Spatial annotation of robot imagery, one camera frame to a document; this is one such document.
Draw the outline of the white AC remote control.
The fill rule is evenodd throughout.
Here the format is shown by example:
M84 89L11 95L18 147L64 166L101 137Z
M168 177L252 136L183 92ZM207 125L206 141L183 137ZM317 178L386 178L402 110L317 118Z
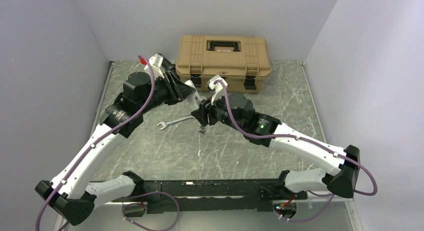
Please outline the white AC remote control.
M191 89L193 90L192 94L188 96L186 101L189 104L190 110L195 111L199 108L200 102L202 101L202 97L199 95L194 83L191 80L185 81L184 84L191 87Z

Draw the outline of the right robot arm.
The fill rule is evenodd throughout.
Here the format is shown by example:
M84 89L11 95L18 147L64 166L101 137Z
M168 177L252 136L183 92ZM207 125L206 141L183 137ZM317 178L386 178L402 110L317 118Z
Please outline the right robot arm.
M347 199L354 196L360 171L358 147L338 147L302 134L271 115L255 111L252 101L242 94L231 94L229 104L224 97L215 103L203 100L191 114L203 127L218 122L233 129L240 127L250 143L289 152L317 166L312 170L282 171L275 185L280 198L307 190L329 191Z

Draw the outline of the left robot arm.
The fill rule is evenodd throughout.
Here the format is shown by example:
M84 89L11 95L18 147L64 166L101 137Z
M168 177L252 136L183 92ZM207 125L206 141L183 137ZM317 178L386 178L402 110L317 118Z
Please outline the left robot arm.
M145 192L145 182L134 172L126 171L99 183L92 181L93 176L111 152L143 123L145 113L190 97L198 100L195 85L190 80L181 81L174 69L156 75L144 71L131 73L80 152L52 180L40 181L35 191L73 226L110 201L123 197L139 200Z

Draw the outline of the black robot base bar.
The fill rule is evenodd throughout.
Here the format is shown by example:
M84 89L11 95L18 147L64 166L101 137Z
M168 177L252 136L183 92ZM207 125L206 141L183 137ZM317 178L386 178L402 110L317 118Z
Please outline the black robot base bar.
M276 178L210 179L210 180L146 180L142 191L116 202L140 202L148 214L173 212L179 206L189 211L273 211L272 204L306 200L305 191L292 193Z

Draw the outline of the blue red screwdriver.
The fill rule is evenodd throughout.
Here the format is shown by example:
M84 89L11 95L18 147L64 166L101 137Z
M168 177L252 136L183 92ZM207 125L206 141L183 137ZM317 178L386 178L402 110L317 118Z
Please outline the blue red screwdriver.
M205 135L205 134L206 134L206 132L207 132L206 127L205 127L205 126L203 126L202 124L199 124L199 125L198 125L197 131L198 131L200 134L203 134L203 135Z

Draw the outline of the silver combination wrench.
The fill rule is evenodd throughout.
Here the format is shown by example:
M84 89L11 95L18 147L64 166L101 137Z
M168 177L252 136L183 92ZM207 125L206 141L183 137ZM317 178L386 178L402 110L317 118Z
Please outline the silver combination wrench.
M172 126L184 121L188 121L188 120L192 120L194 119L194 117L192 115L187 115L187 116L183 116L174 120L170 120L170 121L161 121L157 124L157 127L159 127L159 130L164 130L166 129L168 126Z

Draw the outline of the tan plastic toolbox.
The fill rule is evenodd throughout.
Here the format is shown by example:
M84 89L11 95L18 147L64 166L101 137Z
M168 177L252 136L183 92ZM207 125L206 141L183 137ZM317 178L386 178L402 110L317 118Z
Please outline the tan plastic toolbox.
M271 71L263 37L193 34L180 39L176 73L198 91L207 91L207 82L219 75L230 92L259 93Z

